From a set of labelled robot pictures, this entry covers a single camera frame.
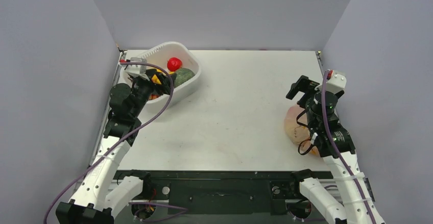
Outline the translucent orange plastic bag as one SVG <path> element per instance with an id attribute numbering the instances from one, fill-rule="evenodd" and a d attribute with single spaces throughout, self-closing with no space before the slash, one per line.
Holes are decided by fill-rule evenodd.
<path id="1" fill-rule="evenodd" d="M 295 145 L 295 148 L 299 148 L 300 152 L 303 153 L 307 151 L 310 147 L 310 133 L 307 127 L 299 125 L 296 121 L 297 116 L 303 112 L 304 109 L 298 105 L 291 106 L 284 119 L 284 131 L 290 141 Z"/>

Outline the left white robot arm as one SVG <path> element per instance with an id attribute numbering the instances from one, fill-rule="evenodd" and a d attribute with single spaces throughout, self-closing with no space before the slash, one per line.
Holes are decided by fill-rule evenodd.
<path id="1" fill-rule="evenodd" d="M 59 223 L 114 223 L 121 210 L 136 196 L 151 195 L 146 173 L 128 173 L 110 190 L 117 169 L 132 148 L 139 130 L 153 122 L 170 104 L 175 88 L 174 72 L 156 67 L 143 74 L 129 74 L 132 81 L 118 83 L 109 92 L 109 112 L 97 154 L 83 176 L 81 185 L 67 202 L 60 202 L 55 214 Z M 153 94 L 168 95 L 162 109 L 142 123 L 138 116 Z"/>

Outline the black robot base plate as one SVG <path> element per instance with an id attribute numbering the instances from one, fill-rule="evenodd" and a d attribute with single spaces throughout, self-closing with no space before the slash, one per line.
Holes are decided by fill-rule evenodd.
<path id="1" fill-rule="evenodd" d="M 168 201 L 189 214 L 286 213 L 303 196 L 291 171 L 118 170 L 113 182 L 144 176 L 133 200 Z"/>

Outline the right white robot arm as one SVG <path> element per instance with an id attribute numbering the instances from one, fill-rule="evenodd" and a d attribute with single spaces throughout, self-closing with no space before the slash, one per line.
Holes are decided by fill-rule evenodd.
<path id="1" fill-rule="evenodd" d="M 294 172 L 288 190 L 295 197 L 307 199 L 327 223 L 384 223 L 358 165 L 351 135 L 335 112 L 345 86 L 346 78 L 341 74 L 326 75 L 322 83 L 301 76 L 286 95 L 287 99 L 293 99 L 299 92 L 303 93 L 297 105 L 303 109 L 299 116 L 306 116 L 307 122 L 300 125 L 309 131 L 308 149 L 318 150 L 340 198 L 332 196 L 310 169 Z"/>

